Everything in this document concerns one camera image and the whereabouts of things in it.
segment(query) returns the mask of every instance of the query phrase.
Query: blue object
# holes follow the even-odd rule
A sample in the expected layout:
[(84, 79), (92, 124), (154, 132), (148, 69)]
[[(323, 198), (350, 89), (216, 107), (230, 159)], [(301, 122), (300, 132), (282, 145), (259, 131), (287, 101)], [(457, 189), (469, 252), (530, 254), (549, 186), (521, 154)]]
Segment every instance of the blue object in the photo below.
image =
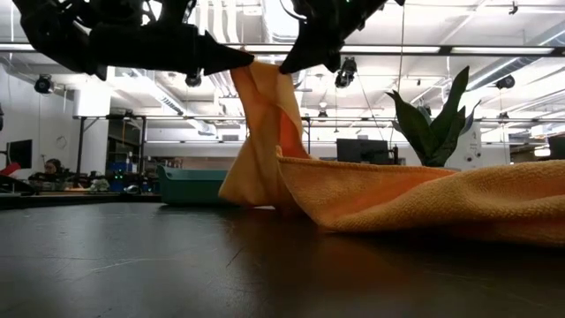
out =
[(121, 180), (112, 180), (109, 183), (109, 190), (111, 192), (123, 192), (124, 191), (124, 182)]
[(133, 172), (133, 163), (109, 163), (108, 170), (114, 172)]
[(173, 205), (229, 205), (218, 193), (226, 170), (180, 170), (157, 166), (162, 201)]

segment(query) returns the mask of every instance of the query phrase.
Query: plastic storage bin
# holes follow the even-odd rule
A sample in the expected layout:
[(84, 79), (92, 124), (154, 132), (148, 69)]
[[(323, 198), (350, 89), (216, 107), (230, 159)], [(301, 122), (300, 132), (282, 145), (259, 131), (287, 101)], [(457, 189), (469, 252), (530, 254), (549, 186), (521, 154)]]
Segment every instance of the plastic storage bin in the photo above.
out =
[(218, 198), (226, 170), (181, 170), (158, 166), (162, 202), (170, 205), (225, 205)]

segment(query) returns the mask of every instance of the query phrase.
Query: computer monitor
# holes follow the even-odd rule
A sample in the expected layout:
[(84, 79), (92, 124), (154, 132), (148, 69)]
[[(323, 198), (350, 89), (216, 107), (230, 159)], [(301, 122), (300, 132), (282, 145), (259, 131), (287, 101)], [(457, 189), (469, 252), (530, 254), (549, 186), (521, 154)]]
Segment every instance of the computer monitor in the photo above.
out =
[(552, 159), (565, 159), (565, 136), (555, 136), (547, 139), (551, 149)]
[(337, 161), (343, 163), (391, 164), (385, 140), (337, 140)]
[(32, 169), (32, 140), (8, 142), (6, 151), (10, 158), (9, 163), (18, 163), (21, 169)]

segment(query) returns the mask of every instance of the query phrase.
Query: woman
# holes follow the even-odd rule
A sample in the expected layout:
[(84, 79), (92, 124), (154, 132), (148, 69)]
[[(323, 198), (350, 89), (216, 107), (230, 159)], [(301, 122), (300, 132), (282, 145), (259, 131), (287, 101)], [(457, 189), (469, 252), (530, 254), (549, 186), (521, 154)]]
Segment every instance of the woman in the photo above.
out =
[(46, 175), (60, 175), (63, 173), (63, 166), (61, 165), (61, 162), (55, 158), (49, 159), (45, 162), (45, 166), (43, 168), (45, 169)]
[(58, 159), (49, 159), (43, 166), (44, 172), (29, 177), (30, 184), (40, 191), (64, 190), (63, 165)]

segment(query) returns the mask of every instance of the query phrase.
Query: towel fold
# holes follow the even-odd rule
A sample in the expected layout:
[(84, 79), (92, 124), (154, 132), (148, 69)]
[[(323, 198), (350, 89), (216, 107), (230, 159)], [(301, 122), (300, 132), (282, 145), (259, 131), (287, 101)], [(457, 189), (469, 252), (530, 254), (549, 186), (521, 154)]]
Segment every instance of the towel fold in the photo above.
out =
[(302, 210), (331, 231), (433, 227), (472, 239), (565, 245), (565, 161), (454, 172), (313, 160), (290, 76), (258, 62), (231, 76), (250, 136), (220, 190), (224, 199)]

